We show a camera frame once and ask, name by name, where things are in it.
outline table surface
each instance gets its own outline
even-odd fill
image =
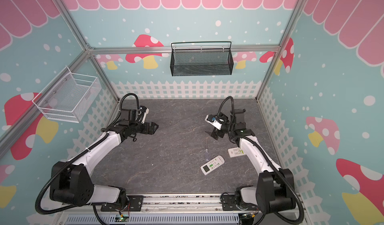
[[[234,192],[239,186],[256,185],[257,173],[246,155],[230,158],[228,149],[236,147],[228,136],[218,141],[205,131],[213,126],[204,121],[215,114],[222,99],[140,100],[149,108],[146,122],[159,125],[154,135],[137,134],[137,141],[126,139],[96,166],[92,181],[97,185],[125,188],[128,194]],[[125,100],[123,108],[136,108],[134,100]],[[255,99],[235,99],[235,109],[246,109],[247,128],[257,136],[260,145],[276,162],[265,124]],[[230,101],[222,112],[229,116]],[[205,143],[209,159],[221,155],[225,163],[208,175],[205,164]]]

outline wire basket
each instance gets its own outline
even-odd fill
[[[49,85],[32,102],[46,118],[67,122],[80,122],[101,90],[98,77],[71,71],[43,93]]]
[[[225,41],[171,43],[172,76],[231,75],[231,45]]]

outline robotic arm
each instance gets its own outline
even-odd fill
[[[136,97],[137,110],[122,109],[122,102],[128,95]],[[127,138],[136,141],[137,133],[154,134],[158,125],[154,122],[145,122],[149,109],[139,106],[135,94],[125,95],[120,102],[120,109],[117,118],[107,127],[102,129],[102,135],[91,146],[86,148],[76,157],[67,162],[57,162],[52,167],[52,177],[41,190],[36,199],[35,208],[40,214],[51,214],[84,205],[100,205],[107,203],[109,207],[116,210],[123,210],[129,204],[126,190],[120,187],[95,185],[91,181],[91,174],[96,165],[113,148]],[[53,201],[70,204],[69,206],[44,210],[41,208],[41,199],[48,187],[50,199]]]
[[[221,112],[223,104],[231,99],[232,110],[230,119]],[[239,187],[235,192],[237,207],[246,210],[251,206],[257,206],[263,213],[262,218],[268,213],[275,213],[282,220],[290,224],[300,224],[304,219],[303,206],[295,193],[293,174],[289,169],[282,169],[277,165],[260,146],[252,130],[246,128],[244,119],[245,109],[234,109],[233,98],[226,98],[220,106],[217,114],[209,114],[206,122],[214,126],[212,132],[207,132],[218,140],[228,134],[229,140],[247,155],[257,171],[257,187]],[[290,220],[278,212],[294,209],[296,203],[299,208],[299,218]]]

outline white remote control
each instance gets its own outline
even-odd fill
[[[228,149],[229,157],[239,157],[246,155],[239,147]]]
[[[222,156],[217,156],[211,161],[207,162],[203,166],[200,167],[201,171],[203,171],[204,175],[209,174],[213,170],[217,169],[219,166],[223,165],[224,159]]]

